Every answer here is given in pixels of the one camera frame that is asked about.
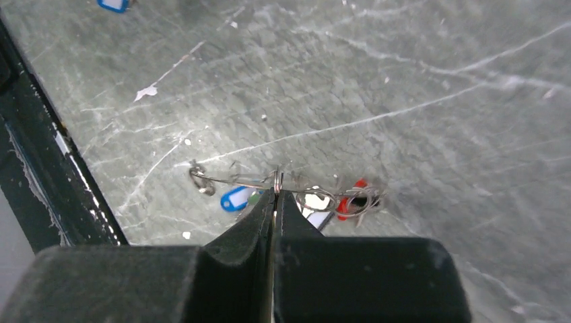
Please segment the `round metal keyring disc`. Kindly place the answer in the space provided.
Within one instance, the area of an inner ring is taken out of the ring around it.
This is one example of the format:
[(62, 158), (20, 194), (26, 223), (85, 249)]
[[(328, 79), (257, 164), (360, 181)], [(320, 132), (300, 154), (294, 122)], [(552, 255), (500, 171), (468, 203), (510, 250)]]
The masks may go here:
[[(282, 170), (280, 170), (279, 168), (271, 171), (268, 175), (263, 176), (263, 177), (259, 177), (256, 175), (250, 175), (250, 174), (240, 174), (238, 172), (234, 172), (233, 174), (229, 175), (227, 178), (216, 178), (216, 177), (208, 176), (206, 174), (206, 169), (201, 164), (197, 163), (196, 161), (193, 161), (190, 168), (189, 168), (189, 178), (191, 179), (191, 182), (193, 183), (195, 188), (200, 193), (207, 195), (207, 196), (213, 196), (216, 193), (216, 189), (215, 189), (216, 184), (226, 184), (226, 185), (231, 186), (232, 187), (231, 189), (233, 189), (237, 186), (249, 186), (249, 187), (256, 188), (259, 192), (262, 192), (262, 193), (265, 193), (271, 189), (274, 189), (276, 192), (291, 193), (291, 194), (293, 194), (294, 205), (297, 206), (297, 208), (298, 208), (298, 205), (297, 205), (296, 200), (295, 200), (295, 195), (299, 192), (302, 192), (306, 188), (318, 186), (318, 185), (310, 185), (309, 183), (302, 181), (302, 177), (299, 174), (297, 174), (297, 175), (292, 174), (292, 181), (287, 182), (285, 179), (286, 178), (285, 173)], [(333, 188), (333, 189), (327, 189), (327, 188), (324, 188), (322, 186), (319, 186), (323, 190), (332, 194), (335, 201), (336, 201), (336, 207), (334, 209), (334, 215), (332, 216), (332, 218), (334, 218), (334, 217), (337, 218), (335, 210), (338, 206), (339, 200), (342, 197), (343, 193), (348, 192), (349, 189), (354, 185), (353, 184), (349, 188), (343, 188), (341, 185), (341, 180), (339, 178), (337, 178), (336, 181), (337, 181), (336, 182), (337, 187)], [(385, 196), (387, 195), (386, 190), (384, 188), (380, 187), (379, 185), (373, 185), (371, 183), (369, 183), (369, 186), (370, 186), (369, 188), (365, 188), (365, 189), (360, 188), (360, 190), (362, 190), (368, 198), (371, 198), (371, 200), (368, 201), (367, 205), (365, 206), (365, 210), (358, 213), (358, 215), (360, 215), (359, 218), (352, 217), (353, 219), (356, 220), (356, 225), (361, 224), (363, 217), (371, 209), (379, 208), (379, 207), (381, 207), (381, 205), (384, 204)], [(244, 217), (246, 215), (246, 212), (249, 209), (252, 209), (253, 207), (254, 206), (248, 206), (247, 205), (241, 211), (228, 212), (228, 213), (238, 213), (239, 216)]]

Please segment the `black key bottom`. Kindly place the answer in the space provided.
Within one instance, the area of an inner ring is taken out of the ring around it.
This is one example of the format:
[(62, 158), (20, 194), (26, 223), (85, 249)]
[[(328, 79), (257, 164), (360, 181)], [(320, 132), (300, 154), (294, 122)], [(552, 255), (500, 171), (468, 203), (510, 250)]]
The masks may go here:
[(336, 201), (333, 195), (319, 186), (297, 193), (295, 200), (302, 216), (319, 231), (325, 228), (334, 215)]

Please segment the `blue key top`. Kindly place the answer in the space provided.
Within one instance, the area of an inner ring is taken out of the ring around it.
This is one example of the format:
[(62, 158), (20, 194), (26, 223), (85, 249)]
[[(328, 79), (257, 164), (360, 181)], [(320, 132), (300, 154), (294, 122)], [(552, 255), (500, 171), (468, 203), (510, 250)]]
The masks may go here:
[(115, 13), (124, 13), (129, 8), (130, 0), (97, 0), (97, 4), (106, 10)]

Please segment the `green key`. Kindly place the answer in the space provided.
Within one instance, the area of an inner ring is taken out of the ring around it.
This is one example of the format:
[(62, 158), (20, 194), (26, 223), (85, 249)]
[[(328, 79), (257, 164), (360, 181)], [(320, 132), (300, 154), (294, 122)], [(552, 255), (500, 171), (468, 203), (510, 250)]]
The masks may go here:
[(248, 197), (247, 205), (248, 206), (255, 206), (258, 203), (259, 199), (262, 197), (262, 195), (263, 195), (262, 192), (259, 192), (259, 191), (253, 192)]

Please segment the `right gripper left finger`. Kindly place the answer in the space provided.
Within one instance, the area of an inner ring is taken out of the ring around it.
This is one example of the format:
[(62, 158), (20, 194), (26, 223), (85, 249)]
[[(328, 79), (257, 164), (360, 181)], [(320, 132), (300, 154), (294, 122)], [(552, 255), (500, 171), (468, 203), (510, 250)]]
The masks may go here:
[(76, 246), (40, 252), (2, 322), (272, 322), (275, 196), (205, 246)]

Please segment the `red key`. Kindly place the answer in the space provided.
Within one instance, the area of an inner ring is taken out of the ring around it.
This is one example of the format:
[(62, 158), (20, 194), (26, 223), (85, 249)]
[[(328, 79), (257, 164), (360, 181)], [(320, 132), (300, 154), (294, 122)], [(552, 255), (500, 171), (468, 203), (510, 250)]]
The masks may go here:
[(369, 187), (368, 181), (360, 178), (348, 192), (343, 193), (335, 210), (338, 220), (346, 221), (352, 217), (360, 217), (358, 213), (364, 211), (368, 201), (371, 200), (360, 188), (365, 189)]

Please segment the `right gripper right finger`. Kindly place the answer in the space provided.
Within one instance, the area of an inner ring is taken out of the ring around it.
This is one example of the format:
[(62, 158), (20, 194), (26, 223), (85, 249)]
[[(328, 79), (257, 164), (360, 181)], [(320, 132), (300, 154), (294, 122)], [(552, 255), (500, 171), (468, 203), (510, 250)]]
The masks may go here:
[(452, 256), (422, 237), (326, 237), (293, 195), (276, 201), (276, 322), (470, 322)]

